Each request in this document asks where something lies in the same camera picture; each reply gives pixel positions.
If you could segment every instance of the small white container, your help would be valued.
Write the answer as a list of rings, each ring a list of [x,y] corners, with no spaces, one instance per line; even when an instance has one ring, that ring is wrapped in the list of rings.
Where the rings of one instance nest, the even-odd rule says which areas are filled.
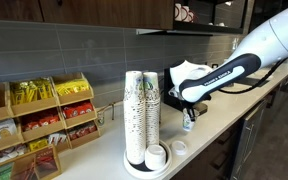
[[[147,167],[143,168],[142,166],[136,166],[132,165],[128,160],[127,160],[127,152],[124,152],[124,166],[126,170],[133,175],[134,177],[138,179],[156,179],[163,175],[171,166],[172,164],[172,152],[169,146],[163,142],[160,141],[160,145],[165,149],[166,151],[166,163],[165,165],[158,169],[158,170],[148,170]]]
[[[145,165],[151,170],[161,169],[165,165],[166,152],[160,145],[150,145],[145,151]]]
[[[177,155],[184,155],[187,152],[186,144],[183,141],[173,141],[171,147]]]

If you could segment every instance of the stack of paper cups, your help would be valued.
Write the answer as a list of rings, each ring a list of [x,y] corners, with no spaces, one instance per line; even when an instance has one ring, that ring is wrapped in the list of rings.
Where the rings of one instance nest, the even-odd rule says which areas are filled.
[[[160,92],[155,72],[145,72],[144,92],[146,111],[146,145],[159,144]]]
[[[143,75],[140,71],[126,72],[124,121],[127,159],[131,164],[141,164],[145,159],[146,122]]]

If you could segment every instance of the red snack packet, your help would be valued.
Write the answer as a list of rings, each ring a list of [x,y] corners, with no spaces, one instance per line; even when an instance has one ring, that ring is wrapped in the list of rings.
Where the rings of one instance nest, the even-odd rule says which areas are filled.
[[[58,115],[55,115],[53,117],[50,117],[49,121],[50,121],[50,124],[53,124],[53,123],[60,121],[60,118],[58,117]]]
[[[78,137],[83,137],[87,134],[90,134],[90,130],[87,127],[84,127],[84,128],[77,130],[76,134]]]
[[[90,133],[96,131],[96,126],[94,124],[89,125],[88,128],[90,130]]]
[[[31,128],[28,126],[28,124],[26,124],[25,126],[22,127],[23,131],[29,131],[31,130]]]
[[[47,126],[50,124],[49,117],[45,117],[43,119],[40,119],[38,122],[39,122],[40,126]]]
[[[70,140],[74,140],[74,139],[77,139],[78,136],[76,134],[76,131],[71,131],[68,133],[68,136],[70,137]]]
[[[78,111],[75,108],[64,108],[66,119],[72,118],[78,115]]]
[[[32,130],[40,127],[40,125],[37,122],[30,122],[27,124],[27,126]]]
[[[85,103],[83,106],[84,106],[86,112],[94,111],[93,105],[89,102]]]
[[[82,106],[82,105],[81,105],[81,106],[78,106],[76,109],[77,109],[79,115],[82,115],[82,114],[85,114],[85,113],[86,113],[85,107]]]

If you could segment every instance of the lower cabinet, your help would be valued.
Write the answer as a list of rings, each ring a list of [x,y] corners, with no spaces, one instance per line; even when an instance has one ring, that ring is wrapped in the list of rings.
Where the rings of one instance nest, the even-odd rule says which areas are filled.
[[[259,102],[242,119],[241,134],[234,157],[233,169],[230,176],[231,180],[237,180],[242,172],[243,164],[252,153],[256,136],[261,126],[266,101]]]
[[[228,179],[234,161],[236,144],[239,139],[241,121],[237,121],[203,152],[195,157],[172,180]]]

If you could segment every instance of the mug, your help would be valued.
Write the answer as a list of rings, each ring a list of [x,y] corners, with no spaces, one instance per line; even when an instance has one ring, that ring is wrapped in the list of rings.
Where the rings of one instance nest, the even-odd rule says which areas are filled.
[[[182,21],[181,8],[180,3],[175,3],[175,21]]]
[[[182,6],[181,7],[181,16],[182,16],[182,21],[184,22],[189,22],[189,13],[190,9],[188,6]]]
[[[194,11],[189,10],[188,16],[189,16],[189,22],[197,23],[197,16],[195,15]]]

